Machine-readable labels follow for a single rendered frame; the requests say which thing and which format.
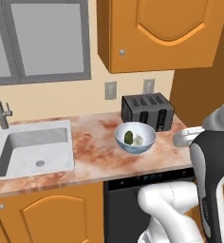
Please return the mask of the grey-framed window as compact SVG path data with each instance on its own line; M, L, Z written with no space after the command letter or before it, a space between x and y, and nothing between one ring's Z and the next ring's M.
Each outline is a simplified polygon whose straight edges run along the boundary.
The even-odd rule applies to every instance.
M0 85L90 78L88 0L0 0Z

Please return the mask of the white sink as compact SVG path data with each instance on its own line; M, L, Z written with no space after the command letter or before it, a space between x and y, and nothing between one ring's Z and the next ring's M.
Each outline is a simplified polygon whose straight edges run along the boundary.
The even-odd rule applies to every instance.
M70 120L0 128L0 180L74 169Z

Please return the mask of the orange base cupboard door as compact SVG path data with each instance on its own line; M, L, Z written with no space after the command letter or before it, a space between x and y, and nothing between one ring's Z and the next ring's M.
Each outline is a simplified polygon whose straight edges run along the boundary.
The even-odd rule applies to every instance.
M10 243L103 243L100 182L0 197Z

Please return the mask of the blue-white bowl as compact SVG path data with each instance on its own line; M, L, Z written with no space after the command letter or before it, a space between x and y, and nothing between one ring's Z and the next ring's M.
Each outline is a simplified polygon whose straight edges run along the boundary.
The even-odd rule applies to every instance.
M156 131L145 123L125 122L116 128L115 139L127 153L141 154L149 150L156 141Z

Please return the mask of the grey wall socket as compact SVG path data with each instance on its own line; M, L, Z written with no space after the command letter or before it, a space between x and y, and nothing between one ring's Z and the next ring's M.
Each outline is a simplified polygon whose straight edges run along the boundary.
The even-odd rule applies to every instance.
M143 81L143 92L145 94L153 93L155 87L154 79L147 79Z
M107 100L115 100L117 98L117 83L109 82L104 84L104 96Z

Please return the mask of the dark grey toaster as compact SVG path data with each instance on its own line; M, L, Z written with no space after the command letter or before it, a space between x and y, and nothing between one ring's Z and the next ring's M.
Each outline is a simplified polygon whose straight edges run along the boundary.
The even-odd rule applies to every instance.
M175 108L159 92L121 97L121 119L124 122L142 122L156 132L169 131Z

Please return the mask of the orange tall side panel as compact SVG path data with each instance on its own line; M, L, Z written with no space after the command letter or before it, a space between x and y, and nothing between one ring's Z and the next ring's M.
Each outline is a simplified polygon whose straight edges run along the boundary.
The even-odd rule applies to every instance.
M201 125L224 103L224 27L213 66L177 70L170 102L187 127Z

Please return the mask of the grey tap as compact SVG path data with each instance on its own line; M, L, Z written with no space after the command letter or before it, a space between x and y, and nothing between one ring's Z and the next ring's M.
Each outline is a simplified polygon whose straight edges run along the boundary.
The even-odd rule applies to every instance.
M12 111L9 109L9 104L6 103L7 110L4 110L2 102L0 101L0 125L3 129L8 129L9 124L7 117L12 116Z

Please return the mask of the green cucumber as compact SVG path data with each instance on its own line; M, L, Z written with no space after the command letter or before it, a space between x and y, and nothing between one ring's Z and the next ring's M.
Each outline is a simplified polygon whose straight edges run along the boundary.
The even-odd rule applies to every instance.
M133 143L133 133L131 131L127 131L124 134L124 142L129 145Z

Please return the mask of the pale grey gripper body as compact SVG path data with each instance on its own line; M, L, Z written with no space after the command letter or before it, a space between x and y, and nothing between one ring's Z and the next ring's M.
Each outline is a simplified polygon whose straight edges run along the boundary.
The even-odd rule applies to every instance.
M184 128L173 136L173 143L175 147L188 147L192 141L204 131L201 126Z

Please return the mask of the orange wall cupboard door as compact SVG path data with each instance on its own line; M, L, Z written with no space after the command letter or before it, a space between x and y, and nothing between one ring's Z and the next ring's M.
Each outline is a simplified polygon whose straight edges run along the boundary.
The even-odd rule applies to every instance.
M97 0L98 54L112 74L210 67L223 25L224 0Z

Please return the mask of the black dishwasher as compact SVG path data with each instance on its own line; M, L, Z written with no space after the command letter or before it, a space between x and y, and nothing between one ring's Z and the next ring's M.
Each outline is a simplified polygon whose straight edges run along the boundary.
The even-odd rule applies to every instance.
M195 179L192 168L108 180L103 183L104 243L137 243L150 222L138 204L141 187Z

